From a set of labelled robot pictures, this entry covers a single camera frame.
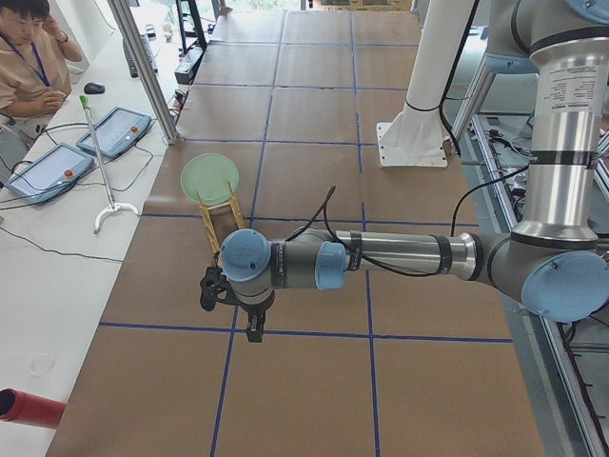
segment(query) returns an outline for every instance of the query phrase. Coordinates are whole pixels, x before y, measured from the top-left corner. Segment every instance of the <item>white table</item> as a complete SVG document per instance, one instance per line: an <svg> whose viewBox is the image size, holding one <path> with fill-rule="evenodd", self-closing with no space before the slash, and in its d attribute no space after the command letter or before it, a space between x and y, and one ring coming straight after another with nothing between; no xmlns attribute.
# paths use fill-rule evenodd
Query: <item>white table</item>
<svg viewBox="0 0 609 457"><path fill-rule="evenodd" d="M177 45L156 49L159 82L168 100L178 87L173 76L178 65ZM106 86L104 95L89 96L94 120L101 119L117 105L155 117L140 80L129 76L122 38L117 31L55 114L50 127L86 122L78 97L89 81ZM57 129L51 134L58 142L74 145L85 132L85 129ZM39 138L27 159L43 155L52 146L48 137ZM158 123L139 146L148 149L153 158L135 184L115 196L117 201L132 203L141 210L167 148ZM149 154L131 149L109 164L112 185L125 187L148 158ZM99 169L81 181L90 182L102 182ZM0 191L0 201L13 197L6 189ZM123 259L138 218L129 211L113 214L103 221L101 232L95 236L95 217L107 205L103 186L77 186L41 207L0 210L5 218L1 227L45 248ZM43 252L3 231L0 252L0 388L11 387L67 401L120 264ZM42 366L32 370L32 364L36 363ZM43 456L53 432L0 422L0 455Z"/></svg>

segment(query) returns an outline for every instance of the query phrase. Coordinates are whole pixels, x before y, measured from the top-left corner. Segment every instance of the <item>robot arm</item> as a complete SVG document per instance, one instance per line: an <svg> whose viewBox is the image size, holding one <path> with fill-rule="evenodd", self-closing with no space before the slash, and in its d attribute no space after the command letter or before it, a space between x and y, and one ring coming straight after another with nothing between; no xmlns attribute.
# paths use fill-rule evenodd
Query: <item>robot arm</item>
<svg viewBox="0 0 609 457"><path fill-rule="evenodd" d="M207 269L203 308L217 301L242 307L249 341L260 342L275 289L340 288L346 273L358 268L456 274L557 322L600 308L609 298L609 268L591 251L598 238L587 219L609 75L609 27L599 24L609 24L609 1L565 2L494 0L491 10L489 52L530 57L540 74L527 203L510 234L448 238L310 228L268 241L239 230L223 243L224 272L217 258ZM415 73L419 62L425 59L417 58Z"/></svg>

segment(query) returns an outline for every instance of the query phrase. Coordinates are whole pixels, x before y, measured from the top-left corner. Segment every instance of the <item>man's hand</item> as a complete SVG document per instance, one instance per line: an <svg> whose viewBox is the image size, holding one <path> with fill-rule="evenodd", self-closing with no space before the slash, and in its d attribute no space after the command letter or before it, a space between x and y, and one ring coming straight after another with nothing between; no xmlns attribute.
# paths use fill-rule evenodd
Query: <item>man's hand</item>
<svg viewBox="0 0 609 457"><path fill-rule="evenodd" d="M66 39L66 35L59 27L59 23L50 14L47 16L47 19L43 23L42 30L44 30L50 36L55 38L57 41L64 41Z"/></svg>
<svg viewBox="0 0 609 457"><path fill-rule="evenodd" d="M40 100L43 114L56 112L64 104L66 95L60 90L49 90L45 92Z"/></svg>

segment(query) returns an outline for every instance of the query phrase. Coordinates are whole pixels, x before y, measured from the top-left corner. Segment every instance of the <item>wooden stand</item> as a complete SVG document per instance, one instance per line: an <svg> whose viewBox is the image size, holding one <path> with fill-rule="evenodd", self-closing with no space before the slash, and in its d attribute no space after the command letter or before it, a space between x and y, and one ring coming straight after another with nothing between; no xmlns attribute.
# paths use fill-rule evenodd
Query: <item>wooden stand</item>
<svg viewBox="0 0 609 457"><path fill-rule="evenodd" d="M237 202L237 197L235 196L235 192L232 189L232 186L228 181L226 181L228 188L230 189L230 198L227 201L220 203L218 205L209 206L203 203L202 195L197 192L197 196L199 197L199 210L201 211L201 215L203 216L203 222L206 226L207 238L209 239L209 243L213 248L213 252L220 251L220 242L218 241L218 235L216 235L216 230L213 227L213 222L211 220L211 211L222 209L226 207L230 207L232 212L232 216L237 223L237 227L239 229L245 229L246 223L244 222L244 216L241 213L241 209L239 208L239 202Z"/></svg>

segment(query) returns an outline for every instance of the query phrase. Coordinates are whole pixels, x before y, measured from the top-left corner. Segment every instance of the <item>blue lanyard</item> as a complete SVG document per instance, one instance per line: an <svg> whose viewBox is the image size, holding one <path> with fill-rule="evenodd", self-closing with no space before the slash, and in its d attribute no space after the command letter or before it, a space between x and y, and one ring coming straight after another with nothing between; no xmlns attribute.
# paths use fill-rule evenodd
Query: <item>blue lanyard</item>
<svg viewBox="0 0 609 457"><path fill-rule="evenodd" d="M40 68L40 71L38 71L37 69L35 69L27 60L26 58L23 56L23 54L21 52L19 52L19 50L15 47L15 45L12 44L12 42L10 41L10 39L8 38L7 35L5 35L4 33L2 33L0 31L0 38L2 38L5 43L7 43L7 45L10 46L10 48L16 52L19 57L21 57L23 59L23 61L34 71L34 73L36 73L36 75L40 78L40 80L42 81L42 83L47 87L50 88L50 82L49 79L47 77L47 74L45 72L45 67L44 65L42 65L42 59L40 58L40 54L38 53L38 48L36 48L36 45L33 44L33 42L31 43L31 50L33 50L34 52L34 56L36 57L36 62L38 62L38 67Z"/></svg>

